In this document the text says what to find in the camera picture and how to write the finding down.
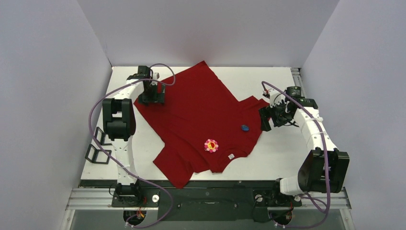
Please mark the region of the blue round brooch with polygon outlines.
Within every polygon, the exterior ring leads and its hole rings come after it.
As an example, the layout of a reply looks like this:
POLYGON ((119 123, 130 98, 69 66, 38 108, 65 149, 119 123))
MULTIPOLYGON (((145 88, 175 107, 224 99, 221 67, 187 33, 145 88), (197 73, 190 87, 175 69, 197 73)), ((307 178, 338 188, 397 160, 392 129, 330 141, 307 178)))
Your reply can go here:
POLYGON ((247 125, 242 125, 242 126, 241 126, 241 129, 242 129, 243 131, 245 131, 245 132, 248 132, 248 131, 249 131, 249 127, 248 127, 247 125))

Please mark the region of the red t-shirt garment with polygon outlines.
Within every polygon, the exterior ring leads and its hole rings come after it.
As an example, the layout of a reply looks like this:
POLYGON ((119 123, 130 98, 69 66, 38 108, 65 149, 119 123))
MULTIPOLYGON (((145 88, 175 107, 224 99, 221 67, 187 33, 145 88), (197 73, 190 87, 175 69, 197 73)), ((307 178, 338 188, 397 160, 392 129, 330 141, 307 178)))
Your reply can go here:
POLYGON ((164 82, 164 104, 146 106, 136 100, 135 107, 164 142, 154 164, 176 188, 183 188, 194 173, 222 173, 231 161, 253 151, 262 134, 263 99, 237 100, 204 61, 164 82), (207 139, 217 141, 218 151, 204 150, 207 139))

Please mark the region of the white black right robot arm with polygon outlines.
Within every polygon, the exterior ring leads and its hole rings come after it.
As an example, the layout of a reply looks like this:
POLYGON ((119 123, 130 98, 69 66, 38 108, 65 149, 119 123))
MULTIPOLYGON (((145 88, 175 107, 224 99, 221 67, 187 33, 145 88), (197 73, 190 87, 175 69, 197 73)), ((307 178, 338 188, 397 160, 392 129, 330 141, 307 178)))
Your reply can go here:
POLYGON ((297 175, 280 179, 279 186, 270 191, 271 201, 281 205, 289 196, 305 192, 339 193, 350 157, 340 151, 327 134, 315 100, 303 97, 298 86, 281 92, 265 89, 263 96, 269 105, 259 110, 261 130, 294 125, 300 129, 309 151, 297 175))

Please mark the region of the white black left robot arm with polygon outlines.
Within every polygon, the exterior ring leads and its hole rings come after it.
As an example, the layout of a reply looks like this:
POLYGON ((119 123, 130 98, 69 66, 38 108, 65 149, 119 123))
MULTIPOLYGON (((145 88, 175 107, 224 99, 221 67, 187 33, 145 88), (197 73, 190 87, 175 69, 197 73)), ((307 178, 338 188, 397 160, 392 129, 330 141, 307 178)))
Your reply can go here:
POLYGON ((146 202, 139 181, 136 179, 132 137, 136 130, 133 100, 142 105, 163 104, 165 86, 158 85, 159 74, 148 66, 139 66, 135 74, 130 75, 128 87, 121 89, 113 98, 103 99, 103 130, 110 139, 115 158, 118 160, 118 179, 114 198, 139 206, 146 202))

